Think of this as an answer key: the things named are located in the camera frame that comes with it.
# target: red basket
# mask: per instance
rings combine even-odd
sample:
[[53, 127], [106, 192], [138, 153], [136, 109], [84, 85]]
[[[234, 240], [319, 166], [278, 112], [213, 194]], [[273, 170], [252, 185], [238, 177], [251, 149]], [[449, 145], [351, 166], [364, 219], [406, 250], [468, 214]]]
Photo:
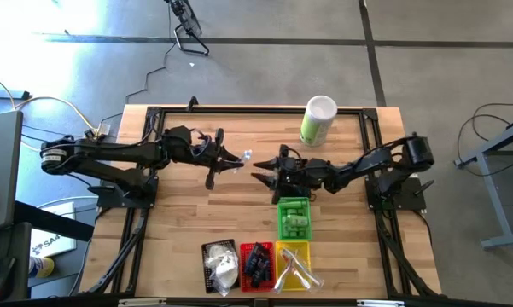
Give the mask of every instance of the red basket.
[[254, 243], [242, 243], [240, 245], [239, 254], [241, 256], [241, 291], [244, 293], [269, 292], [275, 286], [275, 250], [273, 249], [273, 242], [258, 243], [270, 252], [271, 280], [262, 281], [257, 288], [250, 286], [252, 278], [250, 276], [245, 276], [243, 272], [247, 265], [248, 255], [250, 255], [250, 252], [254, 248]]

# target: white lid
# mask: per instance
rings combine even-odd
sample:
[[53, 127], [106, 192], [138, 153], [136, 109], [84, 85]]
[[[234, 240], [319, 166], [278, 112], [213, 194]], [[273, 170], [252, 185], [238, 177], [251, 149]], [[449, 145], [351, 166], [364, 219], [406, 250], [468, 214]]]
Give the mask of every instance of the white lid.
[[315, 119], [330, 120], [338, 113], [338, 106], [328, 96], [314, 96], [306, 107]]

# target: clear plastic object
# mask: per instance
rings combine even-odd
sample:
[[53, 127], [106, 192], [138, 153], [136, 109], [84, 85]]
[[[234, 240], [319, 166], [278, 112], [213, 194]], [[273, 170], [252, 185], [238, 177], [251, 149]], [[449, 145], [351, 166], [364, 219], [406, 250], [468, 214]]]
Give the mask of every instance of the clear plastic object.
[[228, 295], [239, 275], [239, 259], [235, 250], [218, 244], [207, 246], [205, 266], [212, 271], [210, 279], [216, 291], [223, 297]]
[[287, 262], [287, 267], [282, 274], [277, 278], [277, 282], [273, 287], [274, 293], [280, 293], [283, 290], [284, 282], [288, 274], [293, 274], [300, 279], [301, 285], [310, 292], [315, 292], [321, 289], [324, 285], [324, 280], [317, 275], [313, 274], [309, 266], [303, 259], [296, 257], [298, 251], [291, 252], [287, 248], [280, 251], [281, 257]]
[[[252, 157], [253, 155], [253, 150], [252, 149], [249, 149], [249, 150], [245, 150], [245, 152], [242, 154], [242, 157], [238, 160], [239, 162], [242, 162], [242, 163], [247, 163], [247, 161], [250, 160], [250, 157]], [[240, 167], [239, 168], [236, 168], [233, 173], [237, 173], [237, 171], [239, 171]]]

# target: white cable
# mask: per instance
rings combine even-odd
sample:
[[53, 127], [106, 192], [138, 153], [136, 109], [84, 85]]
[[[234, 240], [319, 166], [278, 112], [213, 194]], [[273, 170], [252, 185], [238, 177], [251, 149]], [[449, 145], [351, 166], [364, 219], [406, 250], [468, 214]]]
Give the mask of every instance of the white cable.
[[93, 200], [93, 199], [98, 199], [99, 197], [98, 196], [73, 196], [73, 197], [66, 197], [66, 198], [63, 198], [63, 199], [59, 199], [59, 200], [52, 200], [52, 201], [48, 201], [42, 205], [38, 205], [36, 206], [37, 208], [42, 208], [42, 207], [45, 207], [45, 206], [48, 206], [48, 205], [52, 205], [52, 204], [55, 204], [55, 203], [58, 203], [58, 202], [62, 202], [62, 201], [67, 201], [67, 200]]
[[[74, 112], [76, 112], [76, 114], [85, 122], [85, 124], [91, 129], [93, 130], [95, 133], [98, 133], [98, 129], [93, 127], [93, 125], [91, 125], [91, 123], [89, 122], [89, 120], [87, 120], [87, 118], [76, 108], [76, 106], [74, 106], [70, 101], [66, 101], [64, 99], [61, 99], [61, 98], [57, 98], [57, 97], [53, 97], [53, 96], [40, 96], [40, 97], [33, 97], [33, 98], [30, 98], [28, 100], [25, 100], [24, 102], [18, 104], [18, 105], [15, 105], [15, 101], [14, 101], [14, 97], [11, 95], [11, 93], [9, 92], [8, 88], [6, 87], [6, 85], [4, 85], [2, 82], [0, 82], [0, 86], [2, 86], [6, 92], [8, 93], [8, 96], [9, 96], [9, 101], [11, 102], [11, 108], [13, 111], [17, 110], [18, 108], [21, 108], [23, 106], [25, 106], [27, 103], [31, 102], [31, 101], [35, 101], [37, 99], [54, 99], [54, 100], [57, 100], [57, 101], [60, 101], [62, 103], [65, 103], [67, 104], [69, 107], [71, 107]], [[37, 149], [37, 148], [34, 148], [28, 144], [26, 144], [25, 142], [21, 141], [21, 144], [23, 146], [25, 146], [26, 148], [28, 149], [31, 149], [35, 152], [39, 152], [40, 150]]]

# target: desk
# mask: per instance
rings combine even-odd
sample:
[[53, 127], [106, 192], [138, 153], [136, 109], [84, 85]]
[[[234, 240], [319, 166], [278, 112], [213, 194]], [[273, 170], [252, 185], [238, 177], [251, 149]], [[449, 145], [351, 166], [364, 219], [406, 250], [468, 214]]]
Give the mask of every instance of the desk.
[[[140, 140], [147, 106], [125, 106], [118, 142]], [[378, 108], [383, 142], [405, 135], [396, 107]], [[359, 120], [340, 116], [328, 141], [319, 148], [301, 144], [301, 116], [293, 114], [167, 114], [166, 127], [186, 125], [214, 136], [224, 128], [224, 144], [233, 154], [253, 150], [250, 163], [215, 177], [213, 191], [205, 189], [207, 169], [171, 163], [159, 172], [156, 206], [150, 211], [137, 285], [137, 297], [209, 297], [205, 294], [201, 244], [224, 239], [240, 243], [277, 240], [277, 209], [271, 192], [250, 176], [253, 162], [277, 155], [284, 143], [306, 158], [345, 164], [363, 153]], [[117, 163], [118, 167], [132, 167]], [[374, 215], [367, 209], [364, 179], [350, 183], [338, 194], [316, 192], [312, 202], [312, 269], [325, 279], [318, 293], [241, 293], [228, 297], [385, 298], [382, 262]], [[116, 256], [125, 209], [112, 209], [96, 223], [85, 265], [81, 290], [93, 286]], [[413, 212], [399, 211], [405, 255], [428, 285], [440, 292], [438, 275], [424, 223]], [[131, 260], [125, 263], [125, 285]], [[392, 261], [395, 285], [398, 266]]]

